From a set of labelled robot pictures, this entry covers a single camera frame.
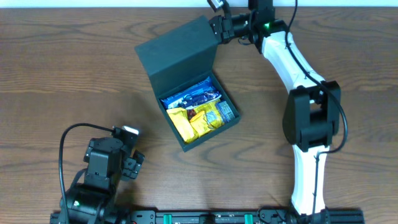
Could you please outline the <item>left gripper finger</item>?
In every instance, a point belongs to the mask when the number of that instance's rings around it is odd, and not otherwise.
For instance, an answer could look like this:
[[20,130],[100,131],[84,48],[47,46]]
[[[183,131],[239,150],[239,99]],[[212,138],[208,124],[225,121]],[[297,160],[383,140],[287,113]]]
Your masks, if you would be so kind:
[[133,167],[133,171],[134,171],[134,173],[135,174],[138,174],[139,173],[139,171],[141,170],[141,168],[142,168],[142,164],[143,164],[143,162],[144,162],[144,160],[145,160],[145,155],[143,155],[141,152],[139,152],[139,151],[134,151],[134,154],[133,154],[133,156],[132,156],[132,158],[135,160],[135,165],[134,165],[134,167]]
[[123,161],[122,174],[121,174],[122,181],[134,180],[137,177],[137,173],[134,170],[135,165],[136,165],[136,160],[134,160],[131,157],[128,157]]

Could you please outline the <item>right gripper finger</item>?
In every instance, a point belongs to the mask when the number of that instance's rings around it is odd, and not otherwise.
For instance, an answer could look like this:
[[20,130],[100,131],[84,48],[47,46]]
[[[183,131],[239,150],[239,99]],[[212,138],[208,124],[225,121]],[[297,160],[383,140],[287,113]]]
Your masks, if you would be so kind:
[[213,30],[213,33],[218,41],[218,44],[223,43],[223,17],[222,16],[215,16],[209,20],[210,27]]
[[222,41],[231,41],[234,38],[234,29],[232,19],[230,17],[224,17],[222,20]]

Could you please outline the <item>black gift box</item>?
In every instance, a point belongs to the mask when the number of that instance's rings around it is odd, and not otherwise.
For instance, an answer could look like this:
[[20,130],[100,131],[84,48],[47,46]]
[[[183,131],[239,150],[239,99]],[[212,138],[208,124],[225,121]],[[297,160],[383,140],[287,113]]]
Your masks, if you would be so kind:
[[[159,108],[185,152],[226,131],[241,119],[234,101],[213,73],[217,47],[218,41],[208,19],[201,16],[134,48],[149,77]],[[206,78],[210,78],[220,91],[221,100],[227,102],[234,119],[188,144],[179,135],[161,101]]]

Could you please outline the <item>yellow snack bar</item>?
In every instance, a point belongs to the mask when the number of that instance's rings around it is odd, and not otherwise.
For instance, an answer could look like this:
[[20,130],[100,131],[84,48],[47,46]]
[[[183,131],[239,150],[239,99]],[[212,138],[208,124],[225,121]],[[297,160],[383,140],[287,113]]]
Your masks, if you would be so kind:
[[198,133],[194,130],[188,120],[187,110],[184,108],[173,108],[167,110],[167,114],[172,120],[179,135],[182,137],[184,143],[190,144],[199,138]]

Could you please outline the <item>blue cookie wrapper bar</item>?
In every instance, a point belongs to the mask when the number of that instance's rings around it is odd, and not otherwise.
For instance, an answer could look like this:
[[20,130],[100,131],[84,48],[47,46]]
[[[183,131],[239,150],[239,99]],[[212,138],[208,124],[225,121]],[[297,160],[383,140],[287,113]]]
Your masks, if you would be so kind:
[[200,93],[204,93],[210,90],[217,90],[217,89],[212,84],[211,78],[207,77],[203,81],[200,81],[183,91],[180,91],[172,96],[169,96],[168,98],[161,99],[160,102],[167,110],[178,108],[180,107],[178,104],[182,101],[184,96],[199,95]]

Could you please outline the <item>red snack packet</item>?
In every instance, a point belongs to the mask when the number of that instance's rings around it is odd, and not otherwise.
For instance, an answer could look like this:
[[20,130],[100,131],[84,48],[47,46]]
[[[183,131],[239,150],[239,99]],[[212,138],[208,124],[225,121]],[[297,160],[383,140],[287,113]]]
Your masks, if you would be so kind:
[[195,110],[187,110],[188,120],[191,120],[196,114],[197,114],[197,112]]

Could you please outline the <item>small yellow orange snack packet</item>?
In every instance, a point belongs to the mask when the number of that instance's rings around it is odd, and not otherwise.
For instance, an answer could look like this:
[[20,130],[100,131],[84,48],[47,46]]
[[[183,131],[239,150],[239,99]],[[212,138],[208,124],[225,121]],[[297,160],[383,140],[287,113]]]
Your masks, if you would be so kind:
[[215,130],[215,128],[208,122],[206,113],[201,111],[197,113],[191,120],[190,124],[192,128],[198,133],[199,137],[206,135],[209,132]]

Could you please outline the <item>small blue card box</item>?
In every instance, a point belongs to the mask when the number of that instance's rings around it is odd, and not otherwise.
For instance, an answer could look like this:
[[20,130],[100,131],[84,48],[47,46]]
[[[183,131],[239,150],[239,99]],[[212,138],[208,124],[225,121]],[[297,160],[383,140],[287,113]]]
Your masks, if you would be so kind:
[[232,109],[230,108],[229,104],[226,101],[220,101],[216,103],[215,106],[219,111],[224,123],[228,123],[236,118]]

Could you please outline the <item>purple chocolate bar wrapper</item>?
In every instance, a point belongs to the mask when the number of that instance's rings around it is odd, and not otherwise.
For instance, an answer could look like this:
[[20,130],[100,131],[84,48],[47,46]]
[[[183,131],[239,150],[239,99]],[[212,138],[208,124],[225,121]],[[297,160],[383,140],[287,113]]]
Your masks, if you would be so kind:
[[200,93],[199,95],[184,96],[178,105],[182,108],[190,110],[209,101],[219,99],[220,97],[221,93],[218,90],[210,90]]

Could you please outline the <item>large yellow Hacks candy bag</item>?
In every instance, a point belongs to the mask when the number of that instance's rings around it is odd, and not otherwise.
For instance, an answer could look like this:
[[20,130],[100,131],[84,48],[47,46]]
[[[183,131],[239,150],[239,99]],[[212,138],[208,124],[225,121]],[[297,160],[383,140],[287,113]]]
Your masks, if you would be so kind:
[[218,111],[216,104],[219,103],[221,100],[217,99],[211,101],[209,103],[204,103],[202,105],[197,106],[194,108],[194,112],[199,113],[201,111],[205,112],[207,121],[214,127],[219,128],[224,125],[224,121],[221,117],[220,112]]

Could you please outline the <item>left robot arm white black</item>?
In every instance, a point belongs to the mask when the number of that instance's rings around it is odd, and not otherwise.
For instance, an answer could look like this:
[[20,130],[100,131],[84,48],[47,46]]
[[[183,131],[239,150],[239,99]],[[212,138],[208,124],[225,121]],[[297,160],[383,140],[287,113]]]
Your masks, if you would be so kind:
[[[110,137],[92,138],[83,161],[87,167],[78,171],[65,188],[63,177],[63,147],[66,136],[80,126],[100,129]],[[51,214],[50,223],[131,223],[129,210],[114,205],[120,181],[137,178],[145,156],[134,151],[139,131],[123,126],[105,128],[89,123],[77,123],[62,134],[58,150],[58,172],[62,197],[60,211]]]

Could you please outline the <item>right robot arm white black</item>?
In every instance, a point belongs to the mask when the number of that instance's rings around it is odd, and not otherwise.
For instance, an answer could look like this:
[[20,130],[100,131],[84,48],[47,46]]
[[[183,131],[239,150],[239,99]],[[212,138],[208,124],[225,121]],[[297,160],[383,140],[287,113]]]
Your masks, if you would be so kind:
[[325,209],[323,181],[326,157],[339,125],[347,124],[337,82],[326,81],[297,48],[292,23],[276,19],[272,1],[249,1],[247,14],[234,16],[225,0],[208,0],[222,16],[210,20],[220,44],[248,40],[280,76],[288,91],[282,118],[284,136],[294,151],[295,182],[291,197],[298,218],[316,218]]

